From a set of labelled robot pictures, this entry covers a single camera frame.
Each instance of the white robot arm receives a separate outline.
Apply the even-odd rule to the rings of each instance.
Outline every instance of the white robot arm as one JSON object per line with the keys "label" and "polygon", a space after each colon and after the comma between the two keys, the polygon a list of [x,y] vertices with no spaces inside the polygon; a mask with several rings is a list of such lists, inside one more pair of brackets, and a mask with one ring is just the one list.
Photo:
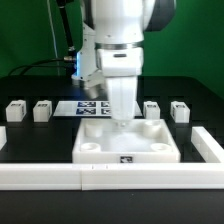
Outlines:
{"label": "white robot arm", "polygon": [[105,77],[112,118],[119,122],[129,121],[135,114],[137,76],[143,66],[143,31],[149,27],[158,1],[81,0],[84,20],[91,17],[86,29],[95,30],[94,72]]}

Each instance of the cable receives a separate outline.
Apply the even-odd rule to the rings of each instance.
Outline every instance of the cable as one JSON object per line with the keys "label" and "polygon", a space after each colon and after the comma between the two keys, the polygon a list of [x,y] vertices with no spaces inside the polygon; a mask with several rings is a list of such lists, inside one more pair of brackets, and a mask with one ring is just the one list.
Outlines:
{"label": "cable", "polygon": [[11,76],[13,74],[13,72],[15,72],[16,70],[18,70],[20,68],[29,68],[29,69],[31,69],[31,68],[66,68],[66,66],[58,66],[58,65],[22,65],[22,66],[18,66],[16,68],[12,69],[8,73],[8,76]]}
{"label": "cable", "polygon": [[53,44],[54,44],[54,53],[55,53],[55,57],[58,58],[57,42],[56,42],[56,37],[55,37],[50,0],[47,0],[47,9],[48,9],[49,22],[50,22],[50,26],[51,26]]}
{"label": "cable", "polygon": [[[29,66],[33,66],[33,65],[40,65],[40,64],[46,64],[46,63],[51,63],[51,62],[59,62],[59,61],[64,61],[64,59],[62,58],[55,58],[55,59],[48,59],[48,60],[42,60],[42,61],[37,61]],[[26,73],[27,71],[29,71],[32,67],[26,67],[25,69],[23,69],[19,75],[24,75],[24,73]]]}

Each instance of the white tray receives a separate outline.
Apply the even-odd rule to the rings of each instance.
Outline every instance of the white tray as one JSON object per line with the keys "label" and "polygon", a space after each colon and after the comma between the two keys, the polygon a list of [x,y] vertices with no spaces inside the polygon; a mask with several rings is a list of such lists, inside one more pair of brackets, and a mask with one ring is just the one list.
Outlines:
{"label": "white tray", "polygon": [[73,163],[177,163],[179,150],[164,120],[82,119]]}

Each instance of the green backdrop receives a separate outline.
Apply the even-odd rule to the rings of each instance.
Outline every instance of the green backdrop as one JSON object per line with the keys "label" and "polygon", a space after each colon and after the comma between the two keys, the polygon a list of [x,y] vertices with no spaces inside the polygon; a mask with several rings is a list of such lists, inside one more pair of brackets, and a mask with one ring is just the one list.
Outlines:
{"label": "green backdrop", "polygon": [[[55,0],[51,0],[59,56],[67,52]],[[73,39],[81,47],[78,0],[67,6]],[[145,34],[143,75],[190,76],[224,98],[224,1],[177,0],[167,28]],[[14,67],[54,58],[47,0],[1,0],[0,76]],[[32,74],[55,74],[33,69]]]}

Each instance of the white cube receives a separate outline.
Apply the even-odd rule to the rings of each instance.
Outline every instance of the white cube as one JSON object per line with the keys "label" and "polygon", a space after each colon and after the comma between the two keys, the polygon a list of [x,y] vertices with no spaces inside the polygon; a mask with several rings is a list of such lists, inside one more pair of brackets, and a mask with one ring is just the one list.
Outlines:
{"label": "white cube", "polygon": [[176,123],[189,123],[190,109],[184,102],[171,102],[170,114]]}
{"label": "white cube", "polygon": [[0,150],[5,145],[6,142],[7,142],[7,139],[6,139],[5,127],[0,126]]}
{"label": "white cube", "polygon": [[146,119],[159,120],[160,108],[157,102],[152,101],[144,102],[143,114]]}
{"label": "white cube", "polygon": [[52,114],[52,102],[48,100],[38,101],[33,108],[34,122],[48,122]]}
{"label": "white cube", "polygon": [[8,122],[21,122],[26,115],[26,101],[12,101],[6,108]]}

